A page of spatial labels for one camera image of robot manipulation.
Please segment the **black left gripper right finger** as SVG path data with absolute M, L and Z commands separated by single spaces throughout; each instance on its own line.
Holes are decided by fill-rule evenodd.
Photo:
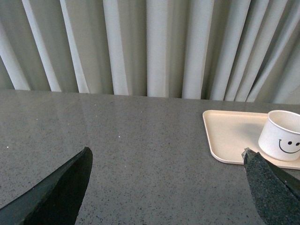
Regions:
M 242 158 L 255 208 L 264 223 L 298 225 L 300 180 L 250 148 L 245 148 Z

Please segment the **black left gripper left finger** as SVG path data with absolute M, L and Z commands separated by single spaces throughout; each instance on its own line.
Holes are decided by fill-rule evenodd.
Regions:
M 73 225 L 90 180 L 93 155 L 86 147 L 0 210 L 2 225 Z

